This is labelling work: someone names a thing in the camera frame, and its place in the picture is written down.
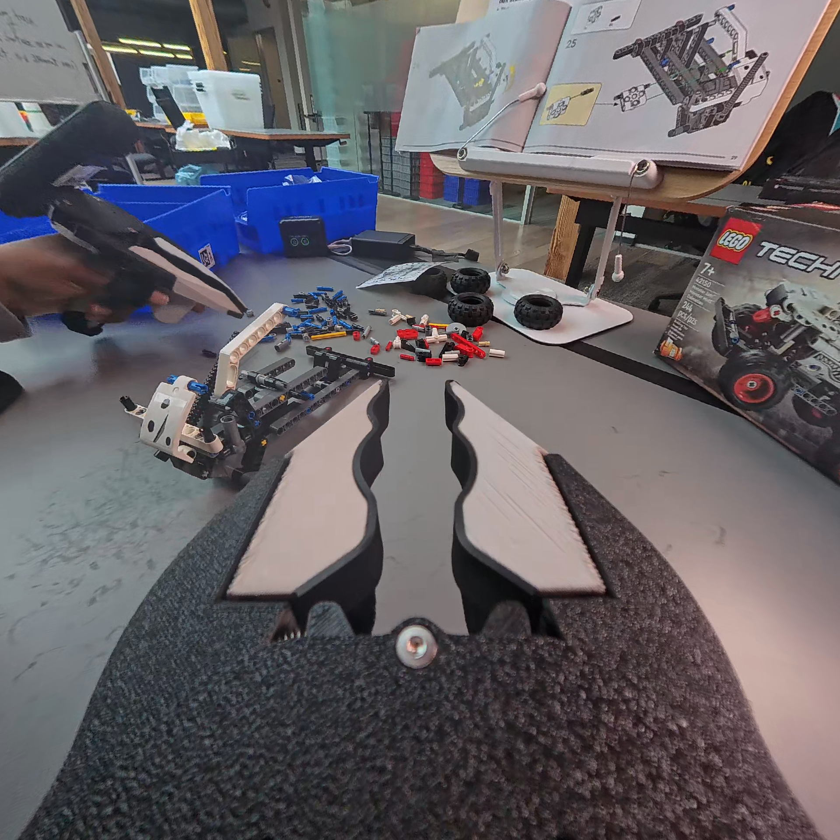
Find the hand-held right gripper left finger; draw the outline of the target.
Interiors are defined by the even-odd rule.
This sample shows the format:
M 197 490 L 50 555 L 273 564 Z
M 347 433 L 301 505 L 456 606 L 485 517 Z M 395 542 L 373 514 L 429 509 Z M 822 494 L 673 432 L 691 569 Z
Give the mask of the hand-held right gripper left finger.
M 378 582 L 373 483 L 384 458 L 390 386 L 379 381 L 292 449 L 227 586 L 229 599 L 303 599 L 337 585 L 360 599 Z

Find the instruction booklet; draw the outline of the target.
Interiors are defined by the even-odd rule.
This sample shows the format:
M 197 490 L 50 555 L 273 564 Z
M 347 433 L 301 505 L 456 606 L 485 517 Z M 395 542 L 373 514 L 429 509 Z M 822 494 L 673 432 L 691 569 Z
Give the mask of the instruction booklet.
M 395 147 L 462 168 L 655 188 L 661 165 L 735 172 L 833 2 L 492 2 L 420 28 Z

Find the white spotted toy panel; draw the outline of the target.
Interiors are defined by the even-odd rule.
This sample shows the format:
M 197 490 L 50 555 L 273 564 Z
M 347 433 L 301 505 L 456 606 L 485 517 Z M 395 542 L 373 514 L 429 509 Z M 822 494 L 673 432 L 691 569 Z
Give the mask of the white spotted toy panel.
M 150 404 L 133 411 L 140 420 L 141 443 L 185 464 L 200 454 L 220 454 L 222 439 L 213 431 L 204 432 L 198 421 L 188 422 L 196 399 L 206 393 L 206 386 L 185 375 L 160 383 Z

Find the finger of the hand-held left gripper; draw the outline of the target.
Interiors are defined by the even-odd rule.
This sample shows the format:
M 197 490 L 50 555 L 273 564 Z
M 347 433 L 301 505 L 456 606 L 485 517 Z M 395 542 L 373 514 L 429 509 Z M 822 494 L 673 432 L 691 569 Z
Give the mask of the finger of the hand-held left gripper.
M 153 235 L 152 241 L 152 250 L 159 258 L 159 264 L 176 277 L 173 285 L 175 294 L 236 318 L 245 317 L 246 305 L 201 260 L 193 258 L 161 234 Z
M 179 297 L 230 316 L 241 314 L 241 300 L 233 290 L 203 262 L 179 247 L 171 243 L 150 243 L 132 245 L 128 252 L 163 273 L 164 278 L 157 280 L 156 285 L 165 287 L 165 281 L 171 281 L 167 287 L 171 304 Z

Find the pile of red white pieces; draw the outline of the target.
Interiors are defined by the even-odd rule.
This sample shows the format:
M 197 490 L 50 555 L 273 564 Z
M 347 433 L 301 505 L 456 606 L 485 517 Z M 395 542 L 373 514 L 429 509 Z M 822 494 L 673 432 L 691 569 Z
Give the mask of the pile of red white pieces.
M 356 331 L 353 338 L 366 341 L 371 354 L 396 353 L 401 361 L 417 362 L 430 369 L 448 364 L 466 366 L 472 360 L 505 360 L 508 354 L 487 338 L 490 315 L 462 316 L 450 322 L 433 321 L 429 315 L 415 317 L 398 309 L 369 310 L 372 317 L 384 318 L 392 330 L 375 333 L 372 326 Z

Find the white storage container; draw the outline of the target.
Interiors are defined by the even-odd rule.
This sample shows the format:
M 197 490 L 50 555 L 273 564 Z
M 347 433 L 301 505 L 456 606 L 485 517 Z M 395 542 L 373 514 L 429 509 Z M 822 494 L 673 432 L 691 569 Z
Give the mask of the white storage container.
M 265 128 L 261 82 L 258 74 L 190 70 L 187 77 L 210 129 L 263 130 Z

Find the white plastic bag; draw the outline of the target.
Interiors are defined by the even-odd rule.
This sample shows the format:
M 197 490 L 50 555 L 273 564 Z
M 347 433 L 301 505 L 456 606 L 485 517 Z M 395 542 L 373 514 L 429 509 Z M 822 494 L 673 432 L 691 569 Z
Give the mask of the white plastic bag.
M 175 130 L 175 151 L 197 153 L 232 148 L 230 138 L 222 131 L 207 127 L 196 127 L 192 122 L 185 121 Z

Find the black power bank green display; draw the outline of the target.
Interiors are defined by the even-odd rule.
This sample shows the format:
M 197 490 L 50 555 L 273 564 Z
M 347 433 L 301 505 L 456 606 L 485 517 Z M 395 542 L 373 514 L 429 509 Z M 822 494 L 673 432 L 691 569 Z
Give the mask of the black power bank green display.
M 285 217 L 278 223 L 281 253 L 288 259 L 324 257 L 329 242 L 320 216 Z

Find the grey black toy chassis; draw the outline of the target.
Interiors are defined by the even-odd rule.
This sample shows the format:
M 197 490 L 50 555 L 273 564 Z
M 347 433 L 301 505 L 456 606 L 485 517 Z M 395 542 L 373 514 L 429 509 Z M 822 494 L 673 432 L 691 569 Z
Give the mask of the grey black toy chassis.
M 270 435 L 290 431 L 354 382 L 395 376 L 395 368 L 372 354 L 352 356 L 316 341 L 304 342 L 311 366 L 290 377 L 296 360 L 286 351 L 292 340 L 275 333 L 285 320 L 281 305 L 272 304 L 233 335 L 216 354 L 204 380 L 186 375 L 207 388 L 206 394 L 196 399 L 188 422 L 198 421 L 204 432 L 219 436 L 222 452 L 200 454 L 192 464 L 185 464 L 152 448 L 157 459 L 200 480 L 221 479 L 240 485 L 261 467 Z M 180 375 L 163 382 L 172 382 L 176 376 Z M 123 411 L 139 423 L 133 411 L 150 401 L 143 405 L 128 395 L 120 397 Z

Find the wooden side table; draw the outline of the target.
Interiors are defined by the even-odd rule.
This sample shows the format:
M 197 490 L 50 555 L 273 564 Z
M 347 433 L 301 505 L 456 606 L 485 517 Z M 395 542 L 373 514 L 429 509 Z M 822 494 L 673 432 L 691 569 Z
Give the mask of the wooden side table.
M 545 95 L 513 153 L 644 158 L 659 186 L 628 203 L 677 207 L 746 178 L 761 183 L 816 138 L 816 117 L 790 128 L 785 110 L 838 16 L 838 2 L 587 2 L 570 16 Z M 503 151 L 486 142 L 478 147 Z M 586 202 L 609 188 L 547 182 L 580 205 L 565 279 L 581 279 L 595 223 Z

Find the sticker sheet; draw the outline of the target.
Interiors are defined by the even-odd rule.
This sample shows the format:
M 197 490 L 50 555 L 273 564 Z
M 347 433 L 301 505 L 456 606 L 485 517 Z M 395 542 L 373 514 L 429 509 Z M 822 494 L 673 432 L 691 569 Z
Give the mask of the sticker sheet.
M 383 269 L 379 274 L 360 283 L 357 290 L 399 284 L 416 284 L 418 281 L 435 282 L 436 277 L 442 277 L 444 281 L 447 275 L 443 269 L 447 265 L 445 261 L 414 261 Z

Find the stack of red blue crates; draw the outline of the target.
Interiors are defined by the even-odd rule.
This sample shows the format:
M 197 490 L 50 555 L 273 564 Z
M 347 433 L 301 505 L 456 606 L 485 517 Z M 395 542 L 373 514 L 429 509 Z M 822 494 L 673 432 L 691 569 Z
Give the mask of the stack of red blue crates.
M 356 119 L 360 165 L 379 178 L 381 193 L 468 211 L 490 210 L 487 181 L 447 175 L 430 153 L 396 148 L 401 113 L 365 110 Z

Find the person's left hand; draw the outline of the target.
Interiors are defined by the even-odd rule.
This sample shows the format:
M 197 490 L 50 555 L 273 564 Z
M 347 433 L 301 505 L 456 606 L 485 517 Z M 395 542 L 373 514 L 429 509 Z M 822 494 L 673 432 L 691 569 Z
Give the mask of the person's left hand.
M 89 321 L 121 322 L 141 308 L 102 304 L 111 270 L 84 248 L 57 234 L 1 246 L 1 301 L 20 301 L 28 320 L 84 305 Z

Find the blue bin with square tag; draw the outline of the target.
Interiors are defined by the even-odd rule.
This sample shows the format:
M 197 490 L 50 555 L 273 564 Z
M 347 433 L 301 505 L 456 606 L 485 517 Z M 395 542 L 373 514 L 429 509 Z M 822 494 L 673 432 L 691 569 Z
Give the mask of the blue bin with square tag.
M 234 205 L 221 187 L 100 184 L 93 194 L 159 231 L 210 269 L 239 254 Z

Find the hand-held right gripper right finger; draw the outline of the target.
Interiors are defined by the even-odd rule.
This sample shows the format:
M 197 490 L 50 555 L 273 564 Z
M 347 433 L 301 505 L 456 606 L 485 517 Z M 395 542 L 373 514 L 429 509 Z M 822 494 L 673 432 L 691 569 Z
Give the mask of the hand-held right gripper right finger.
M 604 595 L 548 452 L 456 381 L 445 384 L 445 414 L 461 484 L 457 544 L 529 595 Z

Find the blue plastic bin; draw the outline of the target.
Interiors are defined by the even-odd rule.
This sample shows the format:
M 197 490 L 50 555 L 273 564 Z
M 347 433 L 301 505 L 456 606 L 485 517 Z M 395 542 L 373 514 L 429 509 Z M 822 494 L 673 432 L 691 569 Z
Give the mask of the blue plastic bin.
M 281 186 L 284 175 L 317 174 L 316 185 Z M 203 175 L 201 186 L 222 187 L 234 205 L 240 242 L 261 254 L 281 254 L 278 223 L 285 217 L 320 216 L 329 242 L 376 226 L 379 179 L 376 175 L 308 167 Z

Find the brown top table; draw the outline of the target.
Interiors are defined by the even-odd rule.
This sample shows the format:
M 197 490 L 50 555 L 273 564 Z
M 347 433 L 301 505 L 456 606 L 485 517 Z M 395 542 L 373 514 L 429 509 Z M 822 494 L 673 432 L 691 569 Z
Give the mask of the brown top table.
M 169 123 L 154 122 L 154 121 L 138 121 L 134 123 L 136 129 L 140 131 L 140 136 L 143 138 L 146 134 L 151 136 L 151 132 L 167 133 L 174 135 L 175 128 Z M 340 143 L 344 144 L 350 139 L 349 133 L 337 131 L 296 131 L 294 129 L 219 129 L 230 138 L 248 139 L 268 144 L 286 143 L 291 144 L 296 148 L 303 149 L 306 166 L 316 171 L 319 168 L 319 163 L 314 153 L 315 149 L 323 149 L 327 146 Z M 27 136 L 1 137 L 2 152 L 12 151 L 17 153 L 23 148 L 26 148 L 37 142 L 39 138 L 33 134 Z

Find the toy truck box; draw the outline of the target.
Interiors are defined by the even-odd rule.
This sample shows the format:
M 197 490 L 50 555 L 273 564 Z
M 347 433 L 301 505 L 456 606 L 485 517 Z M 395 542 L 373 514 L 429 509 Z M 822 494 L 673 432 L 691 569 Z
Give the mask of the toy truck box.
M 655 353 L 838 483 L 838 207 L 729 208 Z

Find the pile of blue black pins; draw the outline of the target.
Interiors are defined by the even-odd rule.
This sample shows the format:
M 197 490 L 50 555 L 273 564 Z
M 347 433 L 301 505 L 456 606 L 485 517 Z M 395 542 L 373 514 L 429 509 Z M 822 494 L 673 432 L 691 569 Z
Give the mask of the pile of blue black pins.
M 346 337 L 353 340 L 371 336 L 371 325 L 363 323 L 343 290 L 316 287 L 292 296 L 288 303 L 281 305 L 280 311 L 285 320 L 275 333 L 283 334 L 289 340 L 309 343 L 310 333 L 340 330 L 346 330 Z

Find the white booklet stand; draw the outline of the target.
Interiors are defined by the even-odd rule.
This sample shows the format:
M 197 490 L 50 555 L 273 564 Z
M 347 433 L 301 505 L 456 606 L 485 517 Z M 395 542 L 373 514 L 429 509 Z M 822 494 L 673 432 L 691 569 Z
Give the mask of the white booklet stand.
M 491 297 L 495 301 L 497 317 L 521 334 L 542 344 L 562 345 L 582 340 L 632 321 L 627 311 L 608 302 L 599 301 L 599 293 L 606 277 L 607 260 L 611 254 L 616 224 L 622 205 L 628 203 L 633 192 L 652 190 L 663 180 L 663 174 L 651 160 L 604 155 L 567 155 L 537 153 L 507 153 L 478 147 L 474 141 L 507 110 L 530 100 L 538 101 L 547 90 L 544 82 L 520 93 L 486 121 L 458 148 L 457 160 L 463 169 L 490 176 L 490 200 L 494 226 L 493 247 L 496 271 L 490 276 Z M 521 269 L 512 270 L 503 255 L 501 226 L 503 222 L 503 175 L 527 176 L 531 179 L 554 179 L 576 185 L 605 186 L 612 197 L 607 218 L 606 241 L 602 246 L 595 281 L 587 292 L 565 286 L 547 276 Z M 563 318 L 547 331 L 523 328 L 513 318 L 517 300 L 531 293 L 542 293 L 563 304 Z

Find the black power adapter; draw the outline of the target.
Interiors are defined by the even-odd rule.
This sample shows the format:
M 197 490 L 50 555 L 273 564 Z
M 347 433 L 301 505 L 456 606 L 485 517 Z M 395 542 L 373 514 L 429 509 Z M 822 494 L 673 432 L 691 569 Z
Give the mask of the black power adapter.
M 403 264 L 413 260 L 414 234 L 365 230 L 350 238 L 351 253 L 361 259 L 388 260 Z

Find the grey desk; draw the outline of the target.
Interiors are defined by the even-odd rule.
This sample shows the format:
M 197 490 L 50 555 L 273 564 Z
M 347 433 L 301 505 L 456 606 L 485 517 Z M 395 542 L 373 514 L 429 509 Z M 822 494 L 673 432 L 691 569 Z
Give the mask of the grey desk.
M 140 318 L 96 339 L 58 321 L 2 345 L 24 386 L 2 415 L 2 838 L 16 838 L 72 744 L 149 589 L 235 489 L 137 441 L 119 398 L 204 378 L 242 323 Z M 455 378 L 562 455 L 682 577 L 727 649 L 764 740 L 825 838 L 838 838 L 838 487 L 750 422 L 582 352 L 488 330 L 505 360 L 454 373 L 394 361 L 374 484 L 382 632 L 410 615 L 464 630 L 449 559 L 459 483 Z

